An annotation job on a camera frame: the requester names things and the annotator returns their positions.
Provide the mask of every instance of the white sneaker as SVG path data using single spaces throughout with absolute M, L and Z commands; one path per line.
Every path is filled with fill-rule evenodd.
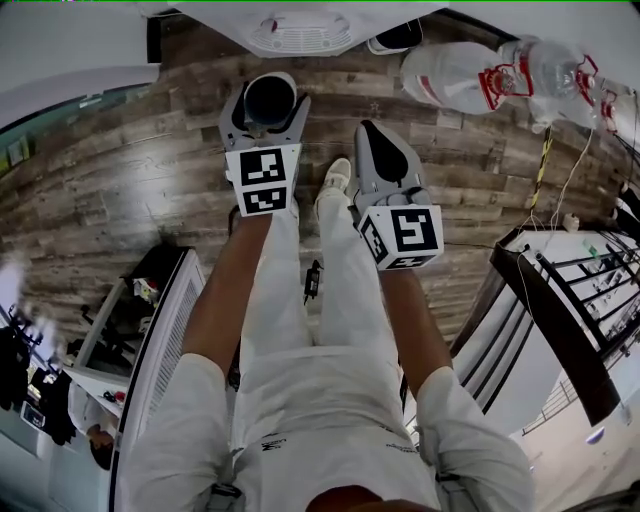
M 351 163 L 346 158 L 338 158 L 331 164 L 331 167 L 329 167 L 324 177 L 322 188 L 313 204 L 313 211 L 316 217 L 318 217 L 318 202 L 320 199 L 328 194 L 335 194 L 336 192 L 344 194 L 349 185 L 349 181 L 351 181 Z

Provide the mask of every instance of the white pants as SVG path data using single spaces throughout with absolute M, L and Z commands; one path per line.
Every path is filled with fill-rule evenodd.
M 362 347 L 397 363 L 375 262 L 353 226 L 349 199 L 330 191 L 318 204 L 324 259 L 322 318 L 311 337 L 300 284 L 298 221 L 274 214 L 242 329 L 240 372 L 256 356 L 315 345 Z

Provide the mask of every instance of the wooden floor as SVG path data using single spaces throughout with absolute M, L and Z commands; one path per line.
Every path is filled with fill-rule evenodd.
M 423 20 L 432 41 L 491 34 L 436 15 Z M 528 216 L 542 136 L 529 130 L 523 102 L 485 116 L 461 115 L 411 100 L 401 88 L 402 56 L 362 46 L 336 58 L 261 60 L 211 29 L 182 17 L 163 27 L 160 80 L 127 102 L 80 116 L 37 140 L 37 154 L 0 180 L 0 251 L 27 264 L 23 300 L 57 321 L 61 339 L 82 337 L 92 307 L 114 279 L 161 240 L 193 246 L 208 273 L 226 240 L 234 194 L 223 174 L 217 128 L 228 93 L 246 79 L 284 70 L 312 97 L 300 162 L 303 271 L 320 258 L 312 198 L 331 161 L 353 156 L 365 118 L 408 140 L 424 162 L 424 181 L 443 208 L 446 252 L 420 271 L 438 324 L 453 339 L 486 274 L 494 242 Z M 547 221 L 586 142 L 560 123 L 536 215 Z M 562 211 L 606 216 L 621 179 L 615 142 L 594 134 L 568 187 Z M 317 322 L 319 301 L 309 304 Z

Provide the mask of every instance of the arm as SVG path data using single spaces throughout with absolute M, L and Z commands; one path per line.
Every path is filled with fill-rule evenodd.
M 493 428 L 460 385 L 413 271 L 382 272 L 380 281 L 400 361 L 416 397 L 421 456 L 441 481 L 454 479 L 439 489 L 443 510 L 532 510 L 527 458 Z
M 184 355 L 126 461 L 132 511 L 191 512 L 217 480 L 229 451 L 226 374 L 270 225 L 270 215 L 240 220 L 193 307 Z

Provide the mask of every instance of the floor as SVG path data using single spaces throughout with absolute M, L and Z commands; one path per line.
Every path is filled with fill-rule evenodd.
M 430 41 L 496 36 L 433 15 Z M 401 88 L 402 56 L 363 46 L 336 58 L 261 60 L 213 30 L 178 16 L 163 21 L 157 83 L 126 103 L 74 116 L 38 137 L 37 153 L 0 179 L 0 252 L 26 262 L 23 300 L 57 321 L 60 340 L 83 337 L 80 306 L 94 311 L 114 279 L 161 240 L 193 246 L 207 274 L 227 235 L 234 194 L 224 178 L 218 115 L 231 89 L 284 70 L 312 97 L 300 161 L 303 272 L 320 258 L 311 203 L 324 172 L 353 155 L 360 120 L 373 118 L 407 139 L 424 162 L 424 182 L 444 215 L 445 254 L 419 275 L 445 338 L 451 341 L 482 283 L 495 241 L 524 222 L 535 187 L 542 135 L 529 130 L 526 104 L 510 101 L 485 116 L 421 105 Z M 548 221 L 587 140 L 559 123 L 536 205 Z M 617 143 L 594 134 L 567 189 L 562 212 L 606 217 L 623 161 Z M 317 323 L 320 301 L 310 301 Z

